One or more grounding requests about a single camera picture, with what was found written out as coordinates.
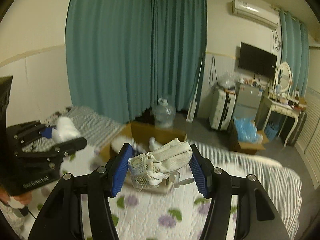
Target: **air conditioner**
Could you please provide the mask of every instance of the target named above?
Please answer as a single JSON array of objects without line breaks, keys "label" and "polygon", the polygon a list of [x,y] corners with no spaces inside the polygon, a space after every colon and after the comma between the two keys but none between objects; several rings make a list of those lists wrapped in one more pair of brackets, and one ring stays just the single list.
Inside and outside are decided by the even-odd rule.
[{"label": "air conditioner", "polygon": [[279,16],[258,6],[239,0],[232,1],[232,12],[234,15],[255,21],[272,29],[279,26]]}]

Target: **blue plastic bag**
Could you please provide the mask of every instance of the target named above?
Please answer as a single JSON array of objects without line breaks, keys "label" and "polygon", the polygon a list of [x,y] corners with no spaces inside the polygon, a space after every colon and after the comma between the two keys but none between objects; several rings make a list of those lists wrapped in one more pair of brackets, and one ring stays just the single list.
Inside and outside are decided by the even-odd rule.
[{"label": "blue plastic bag", "polygon": [[233,118],[239,142],[261,143],[262,135],[257,133],[257,128],[249,118]]}]

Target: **white sneaker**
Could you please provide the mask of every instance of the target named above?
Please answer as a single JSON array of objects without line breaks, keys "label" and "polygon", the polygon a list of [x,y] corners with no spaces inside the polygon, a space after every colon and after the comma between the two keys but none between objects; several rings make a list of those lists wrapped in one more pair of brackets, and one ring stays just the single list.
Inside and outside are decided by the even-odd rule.
[{"label": "white sneaker", "polygon": [[179,181],[178,170],[190,162],[192,149],[178,138],[159,149],[129,159],[132,184],[136,189],[159,187],[163,179],[170,178],[174,187],[194,182],[193,178]]}]

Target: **black tv screen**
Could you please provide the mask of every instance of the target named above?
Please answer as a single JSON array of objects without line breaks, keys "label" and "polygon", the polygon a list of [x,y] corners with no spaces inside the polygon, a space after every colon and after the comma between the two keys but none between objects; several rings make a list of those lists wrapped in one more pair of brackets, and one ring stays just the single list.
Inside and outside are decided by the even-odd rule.
[{"label": "black tv screen", "polygon": [[239,68],[274,78],[277,56],[263,49],[241,42]]}]

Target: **person's hand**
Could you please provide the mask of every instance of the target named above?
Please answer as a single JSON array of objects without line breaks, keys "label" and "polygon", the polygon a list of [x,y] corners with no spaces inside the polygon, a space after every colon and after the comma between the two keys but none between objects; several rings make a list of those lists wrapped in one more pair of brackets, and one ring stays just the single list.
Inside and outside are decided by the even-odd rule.
[{"label": "person's hand", "polygon": [[0,187],[0,200],[5,204],[8,203],[8,200],[10,200],[10,197],[7,194],[7,192],[1,187]]},{"label": "person's hand", "polygon": [[32,200],[32,193],[29,191],[19,196],[13,196],[13,198],[19,201],[22,205],[28,205]]},{"label": "person's hand", "polygon": [[[19,201],[22,205],[28,205],[32,200],[32,193],[31,191],[29,191],[19,196],[13,196],[13,198]],[[7,204],[8,201],[10,200],[10,196],[3,188],[0,188],[0,199],[5,204]]]}]

